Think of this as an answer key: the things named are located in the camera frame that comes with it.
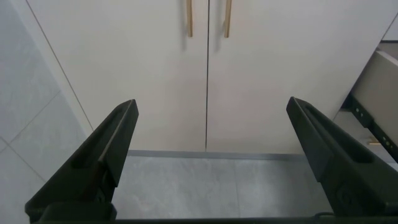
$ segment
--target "cabinet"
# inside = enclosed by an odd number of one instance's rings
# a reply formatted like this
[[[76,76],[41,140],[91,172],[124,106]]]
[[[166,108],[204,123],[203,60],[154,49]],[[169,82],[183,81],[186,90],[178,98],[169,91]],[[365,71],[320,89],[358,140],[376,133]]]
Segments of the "cabinet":
[[[329,118],[398,11],[398,1],[210,1],[207,151],[302,153],[291,96]]]
[[[134,98],[131,149],[204,151],[208,1],[28,1],[93,128]]]
[[[131,149],[301,153],[290,96],[330,118],[396,0],[28,0],[91,125],[135,98]]]

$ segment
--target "cabinet handle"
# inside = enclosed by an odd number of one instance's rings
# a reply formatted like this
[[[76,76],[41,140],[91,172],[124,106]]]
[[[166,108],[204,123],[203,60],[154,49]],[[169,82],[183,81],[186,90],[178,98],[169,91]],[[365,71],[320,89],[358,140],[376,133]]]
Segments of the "cabinet handle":
[[[226,0],[226,7],[225,7],[225,31],[224,37],[229,37],[229,28],[231,27],[231,6],[232,0]]]
[[[187,0],[188,36],[193,37],[192,0]]]

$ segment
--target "brass handle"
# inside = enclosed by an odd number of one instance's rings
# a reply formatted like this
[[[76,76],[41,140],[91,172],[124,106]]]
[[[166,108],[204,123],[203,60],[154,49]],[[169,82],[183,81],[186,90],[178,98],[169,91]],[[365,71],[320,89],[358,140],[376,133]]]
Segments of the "brass handle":
[[[187,0],[188,36],[193,37],[192,0]]]
[[[229,28],[231,27],[231,6],[232,0],[226,0],[226,7],[225,7],[225,31],[224,37],[229,37]]]

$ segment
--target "gray floor tile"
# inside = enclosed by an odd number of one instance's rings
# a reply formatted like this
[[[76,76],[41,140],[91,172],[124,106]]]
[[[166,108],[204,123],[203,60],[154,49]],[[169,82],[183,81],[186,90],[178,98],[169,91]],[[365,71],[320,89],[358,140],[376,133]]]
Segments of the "gray floor tile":
[[[9,147],[0,153],[0,222],[29,223],[25,203],[44,181]]]
[[[330,212],[306,162],[237,160],[241,217],[307,217]]]
[[[239,217],[233,161],[127,157],[118,218]]]
[[[58,94],[11,142],[11,147],[48,180],[84,140],[66,99]]]
[[[11,140],[59,88],[9,1],[0,1],[0,136]]]
[[[0,138],[0,152],[7,147],[7,144]]]

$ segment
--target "black plastic part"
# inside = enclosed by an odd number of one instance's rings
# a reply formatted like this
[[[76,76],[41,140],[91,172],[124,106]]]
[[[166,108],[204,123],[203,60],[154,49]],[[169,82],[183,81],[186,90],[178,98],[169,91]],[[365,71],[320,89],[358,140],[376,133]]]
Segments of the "black plastic part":
[[[55,202],[47,206],[40,221],[106,221],[115,220],[116,214],[110,202]]]
[[[291,97],[287,113],[336,216],[398,215],[398,172],[311,104]]]
[[[117,106],[26,203],[30,222],[39,220],[47,207],[56,202],[64,205],[110,202],[119,184],[137,119],[135,100]]]

